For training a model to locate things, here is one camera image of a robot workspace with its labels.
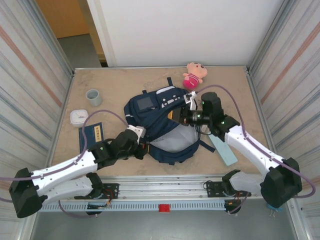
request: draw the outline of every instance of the wooden table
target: wooden table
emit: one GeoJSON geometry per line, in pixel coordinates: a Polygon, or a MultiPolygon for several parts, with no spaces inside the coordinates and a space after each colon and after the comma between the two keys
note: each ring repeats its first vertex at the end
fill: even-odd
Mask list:
{"type": "MultiPolygon", "coordinates": [[[[70,124],[70,113],[76,109],[85,109],[92,113],[100,109],[108,109],[123,118],[124,106],[128,100],[142,93],[166,87],[167,77],[171,77],[176,87],[182,88],[182,74],[185,67],[172,68],[100,68],[78,69],[75,72],[70,97],[66,106],[61,131],[58,137],[52,165],[61,163],[79,154],[78,128],[70,124]],[[97,89],[102,95],[100,106],[92,107],[86,100],[85,94],[89,89],[97,89]]],[[[203,79],[198,89],[210,84],[219,84],[227,88],[236,99],[243,115],[246,130],[265,146],[266,140],[260,124],[258,113],[252,98],[248,81],[243,67],[208,67],[208,75],[203,79]]],[[[239,121],[236,108],[230,97],[219,88],[211,88],[221,99],[224,112],[239,121]]],[[[115,138],[125,129],[124,124],[108,113],[98,113],[88,124],[102,122],[104,138],[115,138]]],[[[202,140],[210,144],[208,136],[202,140]]],[[[232,149],[238,162],[226,166],[220,155],[209,152],[200,146],[195,155],[184,163],[171,166],[159,163],[146,155],[143,160],[130,158],[118,160],[115,165],[98,171],[100,176],[138,176],[138,175],[184,175],[184,174],[225,174],[233,169],[247,173],[257,173],[256,167],[242,154],[232,149]]]]}

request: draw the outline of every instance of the stuffed toy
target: stuffed toy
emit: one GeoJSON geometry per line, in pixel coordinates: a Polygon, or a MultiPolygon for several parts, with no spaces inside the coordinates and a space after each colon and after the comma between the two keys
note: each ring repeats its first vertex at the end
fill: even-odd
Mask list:
{"type": "Polygon", "coordinates": [[[202,78],[208,74],[208,70],[200,63],[191,62],[186,68],[188,73],[184,73],[183,86],[188,90],[194,90],[198,84],[202,84],[202,78]]]}

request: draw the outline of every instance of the backpack strap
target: backpack strap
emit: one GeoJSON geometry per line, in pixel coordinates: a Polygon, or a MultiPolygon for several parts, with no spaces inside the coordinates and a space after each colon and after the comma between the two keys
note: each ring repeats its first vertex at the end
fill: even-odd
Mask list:
{"type": "Polygon", "coordinates": [[[208,149],[210,152],[214,153],[215,152],[215,148],[206,144],[204,141],[200,140],[200,145],[203,146],[204,148],[208,149]]]}
{"type": "Polygon", "coordinates": [[[169,86],[173,86],[171,77],[167,77],[166,79],[168,81],[169,86]]]}

